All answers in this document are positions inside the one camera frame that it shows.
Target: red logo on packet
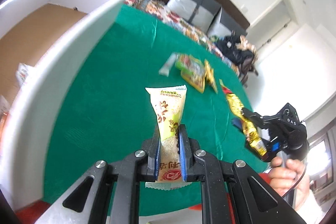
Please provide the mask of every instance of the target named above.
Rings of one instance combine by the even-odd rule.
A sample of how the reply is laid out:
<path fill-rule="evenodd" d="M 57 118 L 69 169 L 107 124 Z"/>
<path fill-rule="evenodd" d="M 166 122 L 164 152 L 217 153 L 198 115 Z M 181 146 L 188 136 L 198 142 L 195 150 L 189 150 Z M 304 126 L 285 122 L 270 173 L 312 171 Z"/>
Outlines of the red logo on packet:
<path fill-rule="evenodd" d="M 170 170 L 163 175 L 164 180 L 177 180 L 181 177 L 181 170 Z"/>

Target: snack packet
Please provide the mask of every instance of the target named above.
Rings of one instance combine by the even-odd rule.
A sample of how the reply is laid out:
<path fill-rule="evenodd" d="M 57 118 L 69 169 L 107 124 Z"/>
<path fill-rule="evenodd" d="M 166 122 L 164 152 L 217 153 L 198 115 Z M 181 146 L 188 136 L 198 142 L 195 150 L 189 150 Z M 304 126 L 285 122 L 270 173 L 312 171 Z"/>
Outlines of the snack packet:
<path fill-rule="evenodd" d="M 231 90 L 224 86 L 224 83 L 221 79 L 219 80 L 219 83 L 226 96 L 231 112 L 241 119 L 243 133 L 246 137 L 247 142 L 249 143 L 250 147 L 254 149 L 261 158 L 263 158 L 263 156 L 267 153 L 267 149 L 262 139 L 260 138 L 254 124 L 250 120 L 246 119 L 242 114 L 242 108 L 244 107 L 243 103 L 236 94 L 234 94 Z"/>
<path fill-rule="evenodd" d="M 146 187 L 171 190 L 188 185 L 190 183 L 182 182 L 177 131 L 187 88 L 183 85 L 146 90 L 151 95 L 151 104 L 157 116 L 161 137 L 159 175 L 156 182 L 146 182 Z"/>
<path fill-rule="evenodd" d="M 181 77 L 200 93 L 204 92 L 205 69 L 203 63 L 192 55 L 179 54 L 175 67 L 181 70 Z"/>
<path fill-rule="evenodd" d="M 169 76 L 169 72 L 171 68 L 173 67 L 175 61 L 177 59 L 176 52 L 173 52 L 169 58 L 167 59 L 166 63 L 162 66 L 162 68 L 159 70 L 159 75 Z"/>
<path fill-rule="evenodd" d="M 218 94 L 216 80 L 213 75 L 213 68 L 210 66 L 209 61 L 206 59 L 204 60 L 204 68 L 205 68 L 205 78 L 209 82 L 210 86 L 212 86 L 215 93 Z"/>

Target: yellow snack packet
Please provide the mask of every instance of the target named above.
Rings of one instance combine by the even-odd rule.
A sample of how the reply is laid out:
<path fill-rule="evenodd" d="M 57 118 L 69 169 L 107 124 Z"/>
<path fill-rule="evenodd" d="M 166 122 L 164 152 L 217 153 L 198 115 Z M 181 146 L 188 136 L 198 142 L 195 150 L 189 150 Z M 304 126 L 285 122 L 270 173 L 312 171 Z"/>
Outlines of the yellow snack packet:
<path fill-rule="evenodd" d="M 161 137 L 157 182 L 165 183 L 164 187 L 159 187 L 157 182 L 146 183 L 146 187 L 170 190 L 185 186 L 187 184 L 182 182 L 177 130 L 183 114 L 187 87 L 183 85 L 170 88 L 146 88 L 146 90 L 151 95 L 151 104 L 157 117 Z"/>
<path fill-rule="evenodd" d="M 242 108 L 244 107 L 243 103 L 236 94 L 234 94 L 231 90 L 224 86 L 221 79 L 219 80 L 219 83 L 226 96 L 231 112 L 242 120 L 241 124 L 247 142 L 249 143 L 250 147 L 253 148 L 260 155 L 260 157 L 263 157 L 263 155 L 267 153 L 266 147 L 262 139 L 260 138 L 254 124 L 246 119 L 242 114 Z"/>

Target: window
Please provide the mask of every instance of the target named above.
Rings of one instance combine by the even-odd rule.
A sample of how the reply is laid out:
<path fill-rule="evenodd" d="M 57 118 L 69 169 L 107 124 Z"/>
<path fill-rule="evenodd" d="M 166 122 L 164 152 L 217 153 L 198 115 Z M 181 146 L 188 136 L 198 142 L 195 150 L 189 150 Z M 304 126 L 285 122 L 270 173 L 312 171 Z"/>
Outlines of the window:
<path fill-rule="evenodd" d="M 332 156 L 327 134 L 310 143 L 307 173 L 310 176 L 310 188 L 314 193 L 333 182 Z"/>

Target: red object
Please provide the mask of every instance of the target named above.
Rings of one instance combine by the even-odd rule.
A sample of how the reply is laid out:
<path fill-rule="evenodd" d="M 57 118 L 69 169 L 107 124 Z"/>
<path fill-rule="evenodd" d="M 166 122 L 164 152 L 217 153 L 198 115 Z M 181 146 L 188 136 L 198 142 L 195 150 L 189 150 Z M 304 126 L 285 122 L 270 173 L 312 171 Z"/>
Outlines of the red object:
<path fill-rule="evenodd" d="M 268 184 L 271 182 L 271 179 L 269 178 L 267 173 L 259 173 L 260 177 L 267 182 Z M 229 210 L 230 210 L 230 216 L 231 216 L 231 222 L 232 224 L 236 224 L 235 216 L 233 214 L 233 208 L 232 208 L 232 203 L 230 199 L 230 195 L 227 194 L 227 200 L 229 202 Z M 190 210 L 196 210 L 196 211 L 201 211 L 202 210 L 202 204 L 197 204 L 195 206 L 189 207 Z"/>
<path fill-rule="evenodd" d="M 49 207 L 49 203 L 39 200 L 32 205 L 17 211 L 16 216 L 22 224 L 34 224 Z"/>
<path fill-rule="evenodd" d="M 231 93 L 233 93 L 231 90 L 229 90 L 227 87 L 225 87 L 225 86 L 221 86 L 222 87 L 222 90 L 223 90 L 223 92 L 224 92 L 224 94 L 231 94 Z"/>
<path fill-rule="evenodd" d="M 162 176 L 164 180 L 177 180 L 180 177 L 181 177 L 181 170 L 170 170 Z"/>

